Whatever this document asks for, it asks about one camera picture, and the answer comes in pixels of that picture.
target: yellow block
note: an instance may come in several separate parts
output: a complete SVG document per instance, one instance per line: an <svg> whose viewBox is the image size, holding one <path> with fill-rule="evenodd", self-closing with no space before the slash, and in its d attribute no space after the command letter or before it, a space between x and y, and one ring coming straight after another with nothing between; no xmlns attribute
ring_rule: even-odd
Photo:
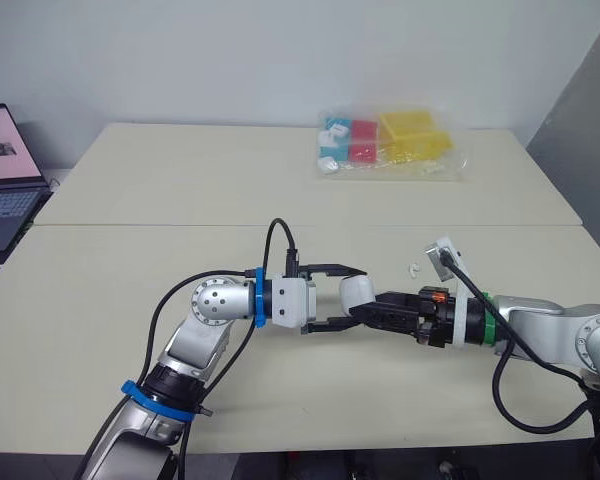
<svg viewBox="0 0 600 480"><path fill-rule="evenodd" d="M449 134L436 130L435 122L426 110L380 115L378 143L392 163L435 160L453 148Z"/></svg>

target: laptop keyboard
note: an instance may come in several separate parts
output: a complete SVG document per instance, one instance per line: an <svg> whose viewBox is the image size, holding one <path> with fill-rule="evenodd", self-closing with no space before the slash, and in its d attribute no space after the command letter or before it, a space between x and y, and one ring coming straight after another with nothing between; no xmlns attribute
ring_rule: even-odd
<svg viewBox="0 0 600 480"><path fill-rule="evenodd" d="M21 217L36 195L35 191L0 193L0 218Z"/></svg>

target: black cable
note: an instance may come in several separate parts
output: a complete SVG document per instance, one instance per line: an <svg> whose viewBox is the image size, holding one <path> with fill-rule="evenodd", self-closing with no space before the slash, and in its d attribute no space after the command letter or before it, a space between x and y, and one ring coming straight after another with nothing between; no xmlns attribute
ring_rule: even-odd
<svg viewBox="0 0 600 480"><path fill-rule="evenodd" d="M592 421L593 421L593 436L597 437L598 434L600 433L600 418L592 417ZM600 448L597 449L597 452L595 453L595 457L596 457L596 461L598 462L598 466L600 467Z"/></svg>
<svg viewBox="0 0 600 480"><path fill-rule="evenodd" d="M511 354L513 353L516 344L520 346L520 348L529 356L529 358L531 358L536 364L538 364L545 370L570 378L571 380L577 382L581 388L585 388L586 385L583 379L578 377L576 374L570 372L569 370L556 367L555 365L551 365L550 363L547 363L544 360L542 360L533 351L533 349L517 334L517 332L511 327L511 325L509 325L509 323L504 319L504 317L500 315L498 309L489 301L489 299L482 293L482 291L478 287L476 287L476 285L471 281L471 279L462 270L460 270L460 268L458 268L455 261L453 260L453 257L449 252L445 250L442 250L440 252L440 262L442 263L442 265L451 270L456 275L456 277L458 277L458 279L460 279L460 281L467 286L471 293L480 301L480 303L482 303L483 307L489 313L491 313L491 315L493 315L496 322L498 323L498 326L503 328L509 336L507 346L505 348L505 351L502 353L502 357L500 358L500 361L498 362L495 371L493 372L493 378L491 382L491 392L493 394L493 401L496 404L496 407L500 414L515 427L525 432L535 434L556 433L572 425L578 418L582 416L584 412L587 411L587 401L582 402L569 415L567 415L564 419L560 420L559 422L553 425L546 425L541 427L527 425L516 419L507 411L504 404L502 403L502 398L500 396L500 379L502 377L504 367L507 365L507 362L509 361L509 358L511 357Z"/></svg>
<svg viewBox="0 0 600 480"><path fill-rule="evenodd" d="M196 280L200 280L200 279L205 278L205 277L217 276L217 275L236 275L236 276L242 276L242 275L244 275L244 272L238 272L238 271L235 271L235 270L212 270L212 271L209 271L209 272L198 273L196 275L192 275L191 277L185 278L180 283L178 283L177 285L173 286L164 295L164 297L162 297L162 299L160 300L160 302L156 306L156 308L155 308L155 310L153 312L153 315L151 317L151 322L149 324L149 334L148 334L148 337L147 337L147 349L146 349L146 352L145 352L144 363L142 365L142 371L140 372L140 375L138 376L138 380L136 380L136 385L142 384L142 382L144 381L145 377L147 376L147 373L149 372L149 367L151 366L151 356L153 355L153 342L154 342L154 339L155 339L156 327L158 325L158 318L160 317L160 312L162 312L162 309L164 308L165 304L182 287L184 287L184 286L186 286L186 285L188 285L188 284L190 284L192 282L195 282ZM104 423L100 427L100 430L98 430L98 433L96 433L96 435L93 438L91 444L89 445L89 448L87 449L87 451L85 452L84 456L82 457L82 460L80 460L78 468L76 469L76 473L74 474L74 477L73 477L75 480L79 480L82 477L82 474L84 473L84 470L87 467L87 464L89 463L89 460L91 460L91 456L93 455L94 450L96 449L96 447L100 443L100 440L102 440L102 437L104 436L105 432L109 428L111 422L118 415L118 413L120 412L120 410L122 409L122 407L124 406L124 404L126 403L126 401L128 399L129 399L129 396L125 395L122 398L122 400L120 400L118 402L118 404L114 407L114 409L111 411L111 413L109 414L109 416L106 418L106 420L104 421Z"/></svg>
<svg viewBox="0 0 600 480"><path fill-rule="evenodd" d="M249 343L249 340L251 339L251 335L253 335L255 328L256 328L256 321L251 320L251 325L249 325L249 330L247 331L247 334L242 339L242 343L240 343L240 346L235 351L235 353L231 356L231 358L229 359L227 364L224 366L224 368L222 370L220 370L220 373L218 373L218 375L216 375L216 377L209 384L209 386L204 389L204 393L200 397L200 403L202 403L204 401L204 399L209 396L209 394L216 388L218 383L220 383L220 380L222 380L222 378L227 374L227 372L229 371L231 366L236 362L236 360L238 359L238 357L240 356L242 351L247 346L247 343Z"/></svg>
<svg viewBox="0 0 600 480"><path fill-rule="evenodd" d="M471 281L471 279L469 279L469 277L467 277L467 275L465 275L465 273L462 270L460 270L460 268L458 268L458 266L453 261L453 257L449 252L442 250L440 252L440 261L442 265L451 270L456 275L456 277L458 277L460 281L467 286L467 288L471 291L473 296L476 297L480 301L480 303L482 303L483 307L491 315L493 315L496 322L498 323L498 326L503 328L509 334L509 336L514 340L514 342L518 344L518 346L529 356L531 360L533 360L545 370L549 370L552 373L557 373L558 375L568 377L571 380L575 381L581 388L586 388L584 380L575 373L570 372L569 370L565 370L564 368L556 367L555 365L552 365L542 360L536 354L536 352L534 352L533 349L527 344L527 342L525 342L520 337L520 335L517 334L517 332L511 327L511 325L509 325L509 322L507 322L504 319L504 317L500 315L498 309L489 301L489 299L480 291L480 289L476 287L476 285Z"/></svg>
<svg viewBox="0 0 600 480"><path fill-rule="evenodd" d="M600 445L600 431L595 436L595 438L593 439L593 442L591 442L591 445L589 445L589 448L587 449L587 457L585 460L585 472L587 475L587 480L595 479L594 460L598 457L598 454L600 454L600 446L599 445Z"/></svg>
<svg viewBox="0 0 600 480"><path fill-rule="evenodd" d="M187 444L191 434L191 422L184 424L182 439L180 440L180 453L178 454L178 480L185 480L185 465L187 459Z"/></svg>
<svg viewBox="0 0 600 480"><path fill-rule="evenodd" d="M496 408L500 412L500 414L507 419L509 423L513 426L529 433L535 433L538 435L547 435L550 433L556 433L564 430L565 428L573 425L573 423L578 420L582 416L583 413L587 411L588 403L586 401L582 402L578 405L569 415L567 415L564 419L560 420L553 425L546 426L533 426L527 425L526 423L521 422L513 415L509 413L509 411L505 408L502 403L502 398L500 396L500 379L502 377L502 373L504 372L504 367L506 366L509 358L511 357L511 353L515 348L515 343L512 340L507 340L507 347L502 353L502 357L500 357L500 361L496 366L495 371L493 372L493 379L491 381L491 393L493 394L493 401L496 404Z"/></svg>
<svg viewBox="0 0 600 480"><path fill-rule="evenodd" d="M87 464L89 463L89 460L91 460L91 456L93 455L93 452L95 451L96 447L100 443L100 440L102 440L102 436L105 434L105 432L109 428L109 425L111 424L111 422L113 422L113 419L118 416L118 413L120 413L120 410L122 410L122 407L124 407L124 404L127 403L128 399L129 399L129 395L125 395L122 398L122 400L120 400L116 404L116 406L113 407L113 410L111 410L111 413L109 414L109 416L106 418L106 420L100 427L100 430L98 430L98 433L96 433L95 437L93 437L93 440L91 441L91 444L89 445L89 448L87 449L85 454L80 459L80 463L78 464L76 473L74 473L74 475L73 475L74 480L80 480L82 478L84 469L87 468Z"/></svg>
<svg viewBox="0 0 600 480"><path fill-rule="evenodd" d="M160 316L160 312L162 312L162 309L164 308L165 304L182 287L192 282L195 282L196 280L200 280L205 277L214 277L217 275L244 276L244 272L238 272L235 270L211 270L209 272L198 273L196 275L192 275L191 277L185 278L180 283L174 285L173 287L171 287L171 290L169 290L165 294L165 296L162 297L162 300L160 300L160 302L156 306L156 309L154 310L153 315L151 317L151 323L149 324L149 335L147 338L147 350L144 356L144 364L142 365L142 371L138 376L138 380L136 380L136 385L140 385L147 376L147 373L149 373L149 367L151 366L151 356L153 354L153 340L156 334L156 326L158 325L158 317Z"/></svg>
<svg viewBox="0 0 600 480"><path fill-rule="evenodd" d="M281 218L275 218L269 225L269 230L267 231L267 237L265 240L264 258L262 261L262 269L263 269L264 277L266 277L267 265L269 262L269 249L271 246L271 237L273 235L273 230L276 225L280 225L284 229L284 232L287 236L287 241L289 243L289 249L295 250L295 248L296 248L295 240L293 238L293 235L291 234L291 229L289 228L289 225L287 225L287 223L284 220L282 220ZM162 309L164 308L165 304L182 287L184 287L192 282L195 282L196 280L200 280L201 278L211 277L211 276L216 276L216 275L242 276L242 275L244 275L244 272L238 272L238 271L233 271L233 270L212 270L209 272L199 273L197 275L193 275L191 277L185 278L180 283L173 286L164 295L164 297L162 297L162 299L160 300L160 302L156 306L156 309L153 312L153 316L151 317L151 322L149 324L149 334L148 334L148 338L147 338L147 348L146 348L146 352L145 352L145 359L144 359L144 363L142 365L142 370L140 372L140 375L138 376L138 379L136 380L137 385L140 385L144 381L147 374L149 373L149 367L151 366L151 357L153 354L153 343L154 343L154 339L155 339L155 332L156 332L156 327L158 324L158 318L159 318L160 312L162 312ZM238 349L231 356L231 358L229 359L227 364L224 366L224 368L220 371L220 373L218 373L218 375L214 378L214 380L211 382L209 387L207 387L205 389L204 393L202 394L202 396L200 398L200 403L202 403L202 401L215 389L215 387L218 385L220 380L222 380L222 378L226 375L226 373L229 371L231 366L236 362L236 360L238 359L240 354L243 352L243 350L247 346L247 343L251 339L251 336L253 335L254 330L255 330L255 319L252 320L251 325L249 326L249 330L247 331L247 334L245 335L245 337L242 340L242 343L240 344ZM126 395L116 405L116 407L109 414L109 416L107 417L105 422L102 424L102 426L100 427L100 430L98 430L98 433L96 434L93 441L91 442L89 449L87 450L85 455L82 457L82 460L80 461L80 465L78 466L78 469L76 470L76 473L74 475L74 479L78 480L82 476L82 474L84 473L84 469L87 466L87 463L91 459L91 455L93 455L93 451L95 450L97 445L100 443L102 436L105 434L105 432L109 428L109 425L111 424L113 419L118 415L118 413L120 412L120 409L124 406L124 404L128 400L128 398L129 398L129 396ZM186 454L186 447L187 447L190 430L191 430L191 424L190 423L185 424L184 431L183 431L183 438L182 438L182 442L180 444L180 454L183 459L182 460L180 458L178 459L178 467L179 467L178 468L178 478L179 479L181 478L181 476L182 476L182 479L184 479L184 456L185 456L184 454Z"/></svg>
<svg viewBox="0 0 600 480"><path fill-rule="evenodd" d="M289 249L295 250L295 248L296 248L296 242L293 238L293 235L291 234L291 229L289 228L289 225L287 225L287 222L285 222L281 218L274 218L271 221L271 223L269 224L269 229L267 230L267 237L264 241L264 254L263 254L263 258L262 258L262 277L263 278L266 278L266 276L267 276L267 266L269 265L269 250L271 248L271 237L273 236L273 230L275 229L276 225L280 225L284 229L284 232L287 236L287 242L289 244ZM251 321L249 330L247 331L247 334L245 335L245 337L242 340L242 343L240 344L238 349L231 356L231 358L229 359L227 364L224 366L224 368L220 371L220 373L218 373L218 375L216 375L216 377L213 379L211 384L205 389L205 392L202 394L202 398L200 399L200 403L202 403L202 401L205 398L207 398L207 396L213 391L213 389L216 388L216 386L218 385L220 380L222 380L222 378L227 374L227 372L229 371L231 366L235 363L235 361L238 359L238 357L240 356L242 351L247 346L247 343L249 343L249 340L251 339L251 336L253 335L255 328L256 328L256 321L254 319Z"/></svg>

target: green ring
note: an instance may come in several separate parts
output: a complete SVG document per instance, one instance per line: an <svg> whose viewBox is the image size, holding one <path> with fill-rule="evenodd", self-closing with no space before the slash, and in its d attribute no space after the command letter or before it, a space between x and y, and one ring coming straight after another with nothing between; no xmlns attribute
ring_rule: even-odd
<svg viewBox="0 0 600 480"><path fill-rule="evenodd" d="M484 296L491 301L491 297L488 293L483 292ZM489 313L488 310L484 311L484 338L482 340L483 345L493 346L496 343L496 319Z"/></svg>

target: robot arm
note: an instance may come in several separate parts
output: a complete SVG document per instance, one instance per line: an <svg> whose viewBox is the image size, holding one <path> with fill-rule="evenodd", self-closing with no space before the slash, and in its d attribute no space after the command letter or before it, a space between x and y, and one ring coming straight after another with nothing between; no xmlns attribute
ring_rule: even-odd
<svg viewBox="0 0 600 480"><path fill-rule="evenodd" d="M453 278L443 265L442 252L464 273L465 265L448 239L427 248L442 281ZM301 328L303 333L334 332L356 325L408 334L418 343L436 347L464 343L493 346L501 351L506 332L481 301L469 298L459 284L454 297L448 289L424 287L418 294L385 292L375 295L365 272L338 264L300 266L295 248L288 250L286 275L252 279L206 278L192 295L187 317L177 328L151 373L136 385L127 381L124 406L100 438L82 479L171 479L177 459L171 450L196 414L211 415L202 406L205 384L224 352L235 322L254 318L258 327L271 323ZM312 275L345 277L340 298L345 316L316 321L316 287ZM589 398L595 398L600 418L600 306L564 309L542 300L495 297L502 317L546 362L584 369ZM518 347L514 356L527 358Z"/></svg>

